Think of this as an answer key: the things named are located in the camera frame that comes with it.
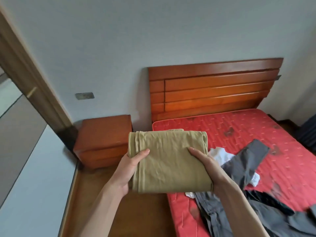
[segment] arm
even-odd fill
[[[212,179],[214,193],[221,200],[233,235],[235,237],[269,237],[238,185],[231,180],[219,164],[199,150],[192,147],[189,147],[188,150],[204,164]]]
[[[108,236],[116,210],[123,196],[128,193],[128,181],[132,178],[137,164],[149,154],[149,149],[141,151],[133,158],[123,156],[111,179],[105,184],[92,211],[79,233],[79,237]]]

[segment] forearm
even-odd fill
[[[108,236],[122,197],[123,194],[119,187],[109,181],[94,202],[90,216],[79,236]]]
[[[257,214],[235,183],[218,191],[234,237],[269,237]]]

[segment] wooden bed frame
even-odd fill
[[[151,119],[257,108],[283,58],[149,67]]]

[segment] nightstand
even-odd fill
[[[116,165],[127,153],[131,131],[130,115],[83,120],[74,153],[91,169]]]

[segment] door frame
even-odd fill
[[[72,150],[78,131],[1,7],[0,27],[0,66]]]

